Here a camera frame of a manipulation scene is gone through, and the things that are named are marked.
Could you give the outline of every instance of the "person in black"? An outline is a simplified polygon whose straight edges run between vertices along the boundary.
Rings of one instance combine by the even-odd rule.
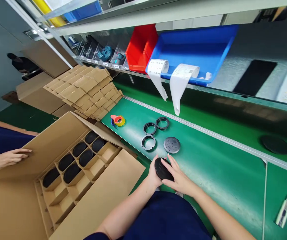
[[[17,57],[13,53],[8,53],[7,56],[12,60],[12,65],[21,73],[31,73],[39,69],[39,67],[28,58]]]

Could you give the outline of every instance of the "red plastic bin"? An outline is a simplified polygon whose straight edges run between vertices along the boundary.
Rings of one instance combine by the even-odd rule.
[[[126,57],[131,71],[147,74],[146,67],[157,41],[158,34],[155,24],[134,27],[126,50]]]

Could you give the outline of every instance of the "white label strip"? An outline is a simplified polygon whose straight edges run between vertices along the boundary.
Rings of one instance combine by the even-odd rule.
[[[148,64],[148,76],[165,101],[167,101],[168,95],[161,84],[161,73],[168,73],[168,70],[169,62],[167,60],[151,59]]]
[[[174,112],[177,116],[180,114],[180,99],[191,77],[196,78],[199,74],[200,67],[188,64],[179,64],[173,71],[170,78],[170,91],[174,107]]]

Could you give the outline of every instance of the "yellow object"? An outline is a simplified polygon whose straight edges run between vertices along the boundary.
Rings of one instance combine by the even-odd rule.
[[[34,3],[38,6],[38,8],[41,10],[43,14],[47,14],[51,12],[50,7],[46,4],[44,0],[33,0]],[[62,17],[55,17],[51,18],[49,20],[55,27],[61,27],[65,25],[65,21],[62,19]]]

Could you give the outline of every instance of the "cardboard box flap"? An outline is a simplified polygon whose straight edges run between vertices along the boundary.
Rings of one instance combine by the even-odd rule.
[[[68,112],[32,139],[23,148],[31,155],[18,164],[0,169],[0,179],[35,179],[55,158],[66,150],[88,127]]]
[[[33,181],[0,181],[0,239],[47,239]]]
[[[131,192],[145,167],[124,149],[102,173],[50,240],[84,239]]]
[[[88,122],[87,120],[83,119],[82,117],[78,116],[77,114],[71,112],[76,118],[78,118],[81,122],[83,122],[85,125],[87,125],[89,128],[91,128],[96,134],[98,134],[101,138],[104,140],[107,140],[117,146],[120,146],[122,148],[128,149],[126,145],[124,145],[121,142],[121,137],[119,137],[117,134],[112,132],[111,130],[107,129],[101,129],[100,127]]]

